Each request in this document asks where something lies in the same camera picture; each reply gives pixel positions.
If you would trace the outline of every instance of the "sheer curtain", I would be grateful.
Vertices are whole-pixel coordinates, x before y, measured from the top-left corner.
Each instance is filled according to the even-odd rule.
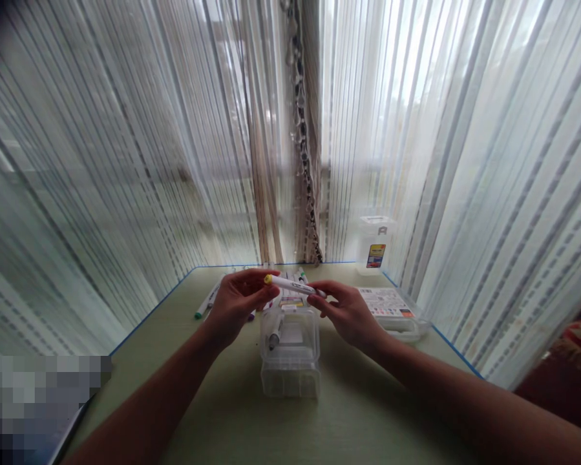
[[[108,353],[196,266],[353,260],[366,214],[513,387],[581,304],[581,0],[1,18],[0,353]]]
[[[513,387],[581,306],[581,1],[323,1],[327,260],[397,222],[391,278]]]
[[[193,267],[261,261],[240,15],[5,10],[0,352],[106,354]]]

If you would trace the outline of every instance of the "forearm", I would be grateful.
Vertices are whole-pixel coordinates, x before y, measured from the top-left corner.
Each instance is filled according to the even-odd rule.
[[[220,351],[197,331],[66,463],[156,463]]]
[[[384,338],[366,351],[486,458],[581,463],[581,429],[469,373]]]

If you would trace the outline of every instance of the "person's left hand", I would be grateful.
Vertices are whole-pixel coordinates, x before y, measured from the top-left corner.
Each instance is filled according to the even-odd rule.
[[[252,310],[261,310],[279,295],[276,285],[264,283],[267,274],[279,276],[279,271],[252,268],[221,280],[213,308],[200,328],[222,349],[234,342]]]

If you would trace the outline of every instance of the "hand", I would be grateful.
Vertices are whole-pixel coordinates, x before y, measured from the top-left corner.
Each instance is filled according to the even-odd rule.
[[[213,308],[200,328],[222,349],[234,342],[252,310],[262,310],[279,295],[276,285],[264,283],[267,274],[278,276],[279,271],[252,268],[221,280]]]
[[[337,302],[327,302],[316,294],[308,297],[308,303],[321,311],[321,318],[327,316],[342,339],[351,346],[366,352],[384,338],[389,337],[372,316],[356,287],[336,281],[310,282],[310,286],[332,295],[337,300]]]

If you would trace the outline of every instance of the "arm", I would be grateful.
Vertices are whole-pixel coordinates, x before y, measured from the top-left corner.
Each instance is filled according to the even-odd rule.
[[[338,302],[308,302],[340,335],[395,376],[495,462],[581,463],[581,429],[534,404],[406,346],[376,322],[359,291],[333,281],[310,284]]]
[[[206,321],[69,457],[75,464],[158,462],[217,356],[238,336],[252,310],[279,294],[267,274],[250,269],[226,276]]]

